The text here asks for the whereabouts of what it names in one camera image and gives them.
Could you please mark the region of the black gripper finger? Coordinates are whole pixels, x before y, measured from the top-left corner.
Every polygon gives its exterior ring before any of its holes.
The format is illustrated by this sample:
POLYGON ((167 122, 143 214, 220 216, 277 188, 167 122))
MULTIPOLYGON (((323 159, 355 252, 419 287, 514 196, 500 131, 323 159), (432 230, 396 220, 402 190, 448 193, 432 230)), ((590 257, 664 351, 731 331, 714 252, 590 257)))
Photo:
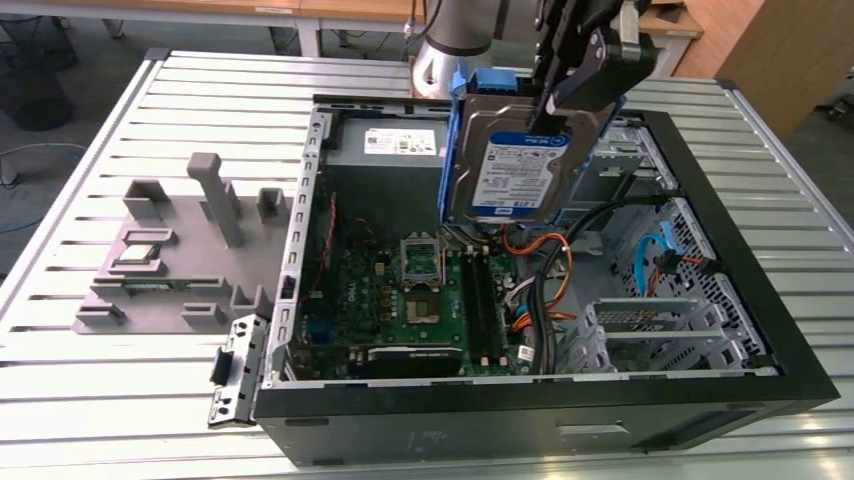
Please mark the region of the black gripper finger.
POLYGON ((576 89, 567 79, 562 86, 567 86, 568 91, 539 94, 528 121, 532 133, 555 133, 572 112, 602 111, 651 75, 658 54, 651 36, 639 29, 647 8, 646 3, 600 3, 591 37, 598 46, 588 50, 590 58, 596 59, 596 71, 576 89))
POLYGON ((532 81, 539 94, 568 91, 562 86, 570 79, 576 89, 596 71, 598 63, 590 58, 598 41, 591 39, 598 25, 599 1, 540 1, 535 17, 539 38, 535 46, 532 81))

